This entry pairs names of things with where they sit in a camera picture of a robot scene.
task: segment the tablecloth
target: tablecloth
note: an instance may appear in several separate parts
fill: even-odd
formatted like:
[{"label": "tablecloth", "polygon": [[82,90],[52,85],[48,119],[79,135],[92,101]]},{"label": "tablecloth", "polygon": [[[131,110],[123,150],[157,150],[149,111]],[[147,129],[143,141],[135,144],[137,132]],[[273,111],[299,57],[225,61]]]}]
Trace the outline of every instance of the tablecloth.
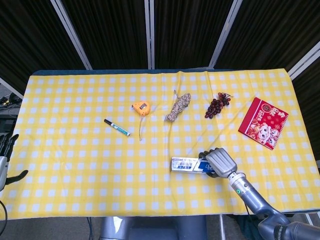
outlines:
[{"label": "tablecloth", "polygon": [[[189,106],[164,122],[179,95]],[[218,92],[233,96],[204,118]],[[238,132],[254,97],[289,114],[274,150]],[[141,126],[131,108],[148,101]],[[104,119],[131,132],[111,128]],[[284,69],[158,74],[31,76],[0,193],[11,219],[53,216],[171,216],[245,213],[227,179],[170,172],[171,157],[223,147],[282,212],[320,207],[320,177],[291,79]]]}]

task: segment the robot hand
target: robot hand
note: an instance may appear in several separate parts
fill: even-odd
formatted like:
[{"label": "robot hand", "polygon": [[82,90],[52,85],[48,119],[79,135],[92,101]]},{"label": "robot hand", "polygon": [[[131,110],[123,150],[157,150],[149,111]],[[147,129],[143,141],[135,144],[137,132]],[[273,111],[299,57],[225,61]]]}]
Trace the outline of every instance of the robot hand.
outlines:
[{"label": "robot hand", "polygon": [[5,185],[23,179],[28,173],[28,170],[24,170],[18,176],[7,177],[10,157],[15,141],[18,139],[19,135],[16,134],[13,137],[10,137],[11,134],[0,136],[0,191],[4,189]]},{"label": "robot hand", "polygon": [[223,148],[201,152],[213,170],[221,178],[228,178],[229,184],[254,214],[268,215],[258,225],[265,240],[320,240],[320,227],[301,222],[291,222],[274,209],[250,184],[246,175],[237,172],[237,164]]}]

